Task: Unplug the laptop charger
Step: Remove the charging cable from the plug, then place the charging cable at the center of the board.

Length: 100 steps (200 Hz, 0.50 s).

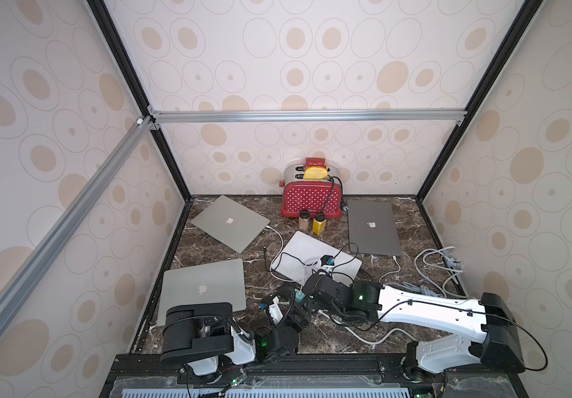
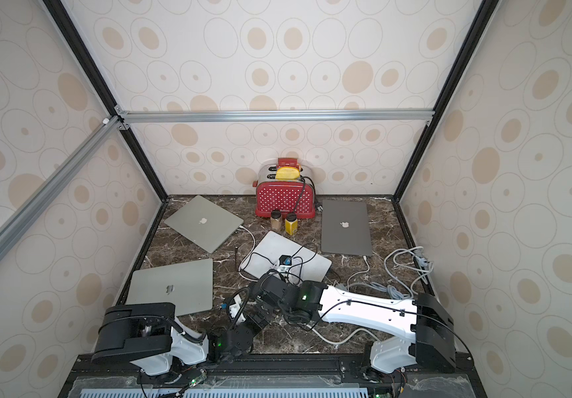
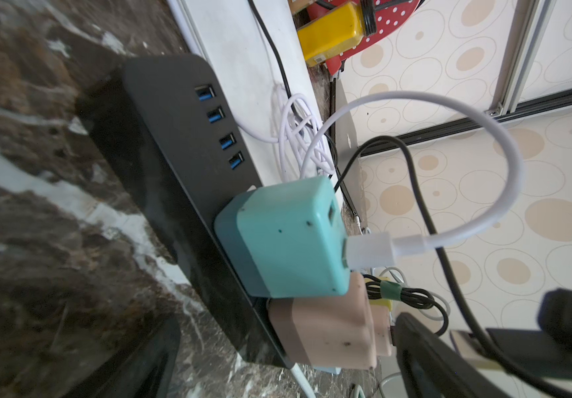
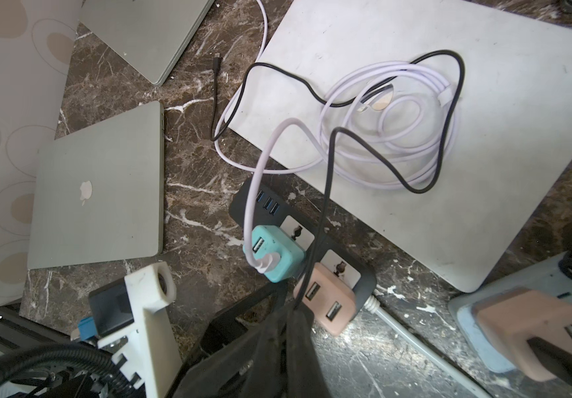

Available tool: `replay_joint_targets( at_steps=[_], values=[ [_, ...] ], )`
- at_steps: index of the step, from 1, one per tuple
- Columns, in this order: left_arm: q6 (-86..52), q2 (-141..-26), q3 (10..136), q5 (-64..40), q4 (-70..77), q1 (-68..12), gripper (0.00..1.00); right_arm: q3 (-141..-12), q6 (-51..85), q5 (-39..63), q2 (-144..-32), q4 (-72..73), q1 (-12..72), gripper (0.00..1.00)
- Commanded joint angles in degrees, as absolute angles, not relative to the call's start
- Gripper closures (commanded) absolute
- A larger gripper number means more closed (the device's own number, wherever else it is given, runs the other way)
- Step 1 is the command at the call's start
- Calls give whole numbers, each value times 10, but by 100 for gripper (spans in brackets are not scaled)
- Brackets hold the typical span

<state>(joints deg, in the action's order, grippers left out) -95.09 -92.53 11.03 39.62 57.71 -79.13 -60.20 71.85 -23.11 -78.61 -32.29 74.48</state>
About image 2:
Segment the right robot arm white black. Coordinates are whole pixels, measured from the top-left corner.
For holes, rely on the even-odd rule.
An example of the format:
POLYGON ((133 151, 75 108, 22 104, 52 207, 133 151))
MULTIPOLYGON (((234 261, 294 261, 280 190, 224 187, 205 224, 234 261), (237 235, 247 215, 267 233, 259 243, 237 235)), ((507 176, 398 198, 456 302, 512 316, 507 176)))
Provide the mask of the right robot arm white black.
POLYGON ((390 299, 339 290, 322 282, 293 285, 265 274, 251 285, 251 298, 279 310, 292 323, 347 323, 390 334, 366 350, 369 368, 381 372, 410 365, 452 373, 456 370, 453 320, 432 295, 390 299))

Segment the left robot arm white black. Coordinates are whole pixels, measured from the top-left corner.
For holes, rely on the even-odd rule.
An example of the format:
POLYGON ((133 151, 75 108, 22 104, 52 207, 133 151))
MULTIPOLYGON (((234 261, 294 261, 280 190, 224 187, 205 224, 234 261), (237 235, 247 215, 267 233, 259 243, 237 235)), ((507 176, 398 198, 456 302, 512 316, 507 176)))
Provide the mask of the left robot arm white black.
POLYGON ((105 311, 91 362, 130 363, 147 376, 163 376, 180 365, 229 363, 251 350, 271 320, 257 310, 240 318, 222 333, 198 333, 178 321, 172 303, 117 305, 105 311))

